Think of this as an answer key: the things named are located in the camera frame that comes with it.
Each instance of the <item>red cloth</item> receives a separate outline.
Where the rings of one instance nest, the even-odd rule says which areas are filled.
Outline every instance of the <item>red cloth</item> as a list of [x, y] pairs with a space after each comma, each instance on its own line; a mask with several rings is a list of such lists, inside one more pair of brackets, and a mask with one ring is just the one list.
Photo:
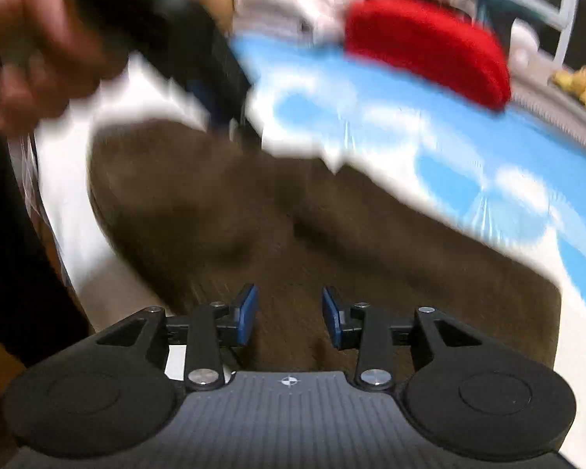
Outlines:
[[427, 1], [352, 4], [344, 48], [407, 68], [494, 111], [511, 98], [506, 56], [495, 36]]

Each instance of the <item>brown cushion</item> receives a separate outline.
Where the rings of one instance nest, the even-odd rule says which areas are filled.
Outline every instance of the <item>brown cushion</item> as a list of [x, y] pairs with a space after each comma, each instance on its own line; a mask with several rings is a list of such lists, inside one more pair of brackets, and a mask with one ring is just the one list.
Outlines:
[[553, 365], [560, 294], [550, 282], [349, 166], [333, 175], [319, 159], [242, 152], [150, 120], [99, 129], [89, 167], [100, 225], [173, 311], [258, 285], [247, 368], [353, 368], [356, 354], [332, 349], [323, 326], [324, 285], [394, 315], [435, 306]]

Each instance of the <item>textured gray plate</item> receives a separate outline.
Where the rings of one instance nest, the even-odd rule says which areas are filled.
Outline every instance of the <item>textured gray plate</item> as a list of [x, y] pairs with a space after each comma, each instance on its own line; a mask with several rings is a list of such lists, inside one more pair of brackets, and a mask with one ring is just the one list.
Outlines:
[[128, 451], [60, 460], [24, 448], [5, 469], [493, 467], [571, 468], [553, 453], [494, 464], [445, 451], [421, 437], [389, 395], [360, 391], [342, 372], [238, 372], [221, 390], [189, 395], [173, 421]]

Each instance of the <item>metal screw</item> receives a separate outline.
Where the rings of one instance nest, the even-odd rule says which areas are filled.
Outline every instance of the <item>metal screw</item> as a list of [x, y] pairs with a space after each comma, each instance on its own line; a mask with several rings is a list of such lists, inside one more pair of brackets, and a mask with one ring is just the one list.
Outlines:
[[361, 380], [365, 381], [368, 385], [381, 386], [385, 385], [391, 380], [392, 376], [386, 370], [380, 368], [372, 368], [364, 371], [361, 374]]
[[189, 381], [196, 385], [206, 386], [211, 385], [219, 379], [219, 373], [210, 368], [196, 368], [189, 372], [187, 376]]

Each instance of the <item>hand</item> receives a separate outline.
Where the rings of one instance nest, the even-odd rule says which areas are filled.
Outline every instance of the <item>hand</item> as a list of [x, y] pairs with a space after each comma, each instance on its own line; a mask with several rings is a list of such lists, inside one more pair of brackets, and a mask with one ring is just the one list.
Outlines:
[[0, 134], [5, 137], [28, 134], [42, 118], [59, 117], [71, 99], [86, 98], [102, 79], [117, 77], [127, 58], [109, 57], [70, 0], [0, 0], [0, 41], [25, 29], [38, 37], [41, 49], [26, 72], [14, 65], [0, 70]]

